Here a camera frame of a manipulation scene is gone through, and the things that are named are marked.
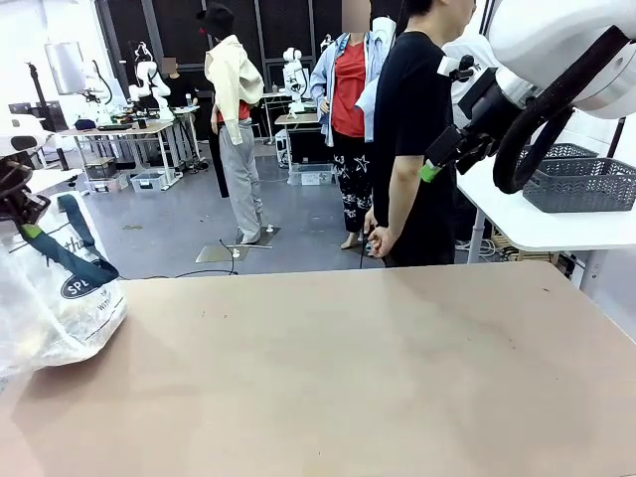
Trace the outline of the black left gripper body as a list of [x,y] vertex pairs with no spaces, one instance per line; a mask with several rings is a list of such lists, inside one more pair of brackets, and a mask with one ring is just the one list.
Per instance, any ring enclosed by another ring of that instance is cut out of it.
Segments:
[[28,154],[12,154],[1,159],[1,221],[35,225],[51,201],[28,187],[34,170]]

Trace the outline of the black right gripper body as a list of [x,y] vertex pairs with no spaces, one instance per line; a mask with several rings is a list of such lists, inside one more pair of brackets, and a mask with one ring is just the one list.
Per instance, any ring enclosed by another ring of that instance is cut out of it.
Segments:
[[458,101],[466,118],[461,129],[466,133],[501,133],[503,99],[496,80],[497,68],[488,68],[472,83]]

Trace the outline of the person's right hand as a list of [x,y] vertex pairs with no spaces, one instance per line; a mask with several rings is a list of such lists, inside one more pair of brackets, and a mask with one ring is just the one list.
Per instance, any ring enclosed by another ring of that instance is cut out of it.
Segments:
[[398,233],[391,228],[375,227],[369,235],[371,256],[384,258],[393,249],[398,239]]

